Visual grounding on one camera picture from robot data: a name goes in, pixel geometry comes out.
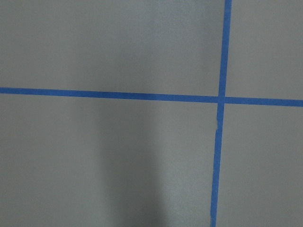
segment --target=blue tape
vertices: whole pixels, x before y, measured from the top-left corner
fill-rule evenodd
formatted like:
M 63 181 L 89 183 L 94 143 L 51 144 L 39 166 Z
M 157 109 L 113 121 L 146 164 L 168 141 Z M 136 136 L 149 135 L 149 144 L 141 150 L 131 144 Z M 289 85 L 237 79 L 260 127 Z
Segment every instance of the blue tape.
M 303 100 L 295 100 L 295 99 L 226 97 L 225 98 L 225 103 L 229 103 L 229 104 L 247 104 L 247 105 L 277 105 L 277 106 L 303 107 Z
M 38 96 L 71 96 L 90 98 L 117 98 L 137 100 L 158 100 L 175 102 L 194 103 L 217 103 L 216 96 L 187 96 L 187 95 L 166 95 L 166 94 L 144 94 L 124 92 L 103 92 L 103 91 L 76 91 L 76 90 L 54 90 L 54 89 L 32 89 L 32 88 L 11 88 L 0 87 L 2 94 L 38 95 Z
M 228 63 L 228 46 L 229 33 L 231 24 L 231 10 L 232 0 L 225 0 L 224 6 L 224 21 L 223 21 L 223 35 L 222 35 L 222 50 L 221 50 L 221 66 L 220 66 L 220 81 L 218 92 L 218 107 L 217 107 L 217 130 L 214 142 L 214 171 L 212 184 L 212 198 L 211 198 L 211 227 L 216 226 L 218 194 L 219 194 L 219 177 L 220 177 L 220 163 L 221 163 L 221 147 L 223 134 L 223 118 L 224 118 L 224 102 L 226 90 L 226 76 Z

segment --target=blue painter's tape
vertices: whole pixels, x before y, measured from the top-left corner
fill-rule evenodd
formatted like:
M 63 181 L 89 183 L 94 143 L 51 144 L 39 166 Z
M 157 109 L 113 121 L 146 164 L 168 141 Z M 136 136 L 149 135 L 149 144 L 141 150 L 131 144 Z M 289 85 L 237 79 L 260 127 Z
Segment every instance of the blue painter's tape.
M 224 21 L 223 21 L 223 35 L 222 35 L 222 50 L 221 50 L 221 66 L 220 66 L 220 81 L 218 92 L 218 107 L 217 107 L 217 130 L 214 142 L 214 171 L 213 171 L 213 185 L 211 198 L 211 227 L 216 226 L 218 194 L 219 194 L 219 177 L 220 177 L 220 163 L 221 163 L 221 147 L 223 135 L 223 118 L 224 118 L 224 102 L 226 90 L 226 76 L 228 63 L 228 46 L 229 33 L 231 24 L 231 10 L 232 0 L 225 0 L 224 6 Z
M 194 103 L 218 102 L 218 97 L 216 96 L 186 96 L 186 95 L 53 90 L 53 89 L 32 89 L 32 88 L 11 88 L 11 87 L 0 87 L 0 93 L 18 94 L 18 95 L 38 95 L 38 96 L 71 96 L 71 97 L 90 97 L 90 98 L 158 100 L 158 101 L 175 101 L 175 102 L 194 102 Z
M 226 97 L 225 98 L 225 103 L 229 103 L 229 104 L 247 104 L 247 105 L 277 105 L 277 106 L 303 107 L 303 100 L 293 100 L 293 99 Z

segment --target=wall surface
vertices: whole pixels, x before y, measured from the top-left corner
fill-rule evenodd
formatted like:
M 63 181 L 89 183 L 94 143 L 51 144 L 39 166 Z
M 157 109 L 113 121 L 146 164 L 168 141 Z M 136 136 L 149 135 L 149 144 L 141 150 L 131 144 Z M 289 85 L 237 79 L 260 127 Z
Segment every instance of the wall surface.
M 303 226 L 303 1 L 230 3 L 2 0 L 0 226 Z

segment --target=gray floor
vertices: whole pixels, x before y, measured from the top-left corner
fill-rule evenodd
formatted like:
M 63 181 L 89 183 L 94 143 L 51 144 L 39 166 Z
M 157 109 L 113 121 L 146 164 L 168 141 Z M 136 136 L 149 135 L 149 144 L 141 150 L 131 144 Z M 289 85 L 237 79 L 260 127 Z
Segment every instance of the gray floor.
M 302 7 L 233 0 L 226 96 L 303 99 Z M 223 8 L 2 0 L 0 87 L 217 96 Z M 0 105 L 0 226 L 210 226 L 217 104 Z M 303 226 L 302 111 L 225 105 L 217 227 Z

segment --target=vertical tape strip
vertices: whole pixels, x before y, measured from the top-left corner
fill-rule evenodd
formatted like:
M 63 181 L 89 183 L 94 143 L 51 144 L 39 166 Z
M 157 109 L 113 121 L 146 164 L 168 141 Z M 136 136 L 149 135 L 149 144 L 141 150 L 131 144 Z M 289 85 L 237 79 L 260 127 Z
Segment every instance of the vertical tape strip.
M 228 61 L 228 45 L 229 45 L 229 33 L 230 33 L 230 24 L 231 24 L 231 10 L 232 10 L 232 0 L 225 0 L 221 66 L 220 66 L 220 81 L 219 81 L 219 96 L 218 96 L 218 106 L 217 106 L 217 130 L 216 130 L 215 142 L 214 142 L 214 172 L 213 172 L 213 187 L 212 187 L 212 199 L 211 199 L 211 208 L 210 208 L 211 227 L 216 226 L 216 219 L 217 219 L 221 146 L 222 146 L 223 118 L 224 118 L 224 102 L 225 102 L 225 89 L 226 89 L 227 61 Z

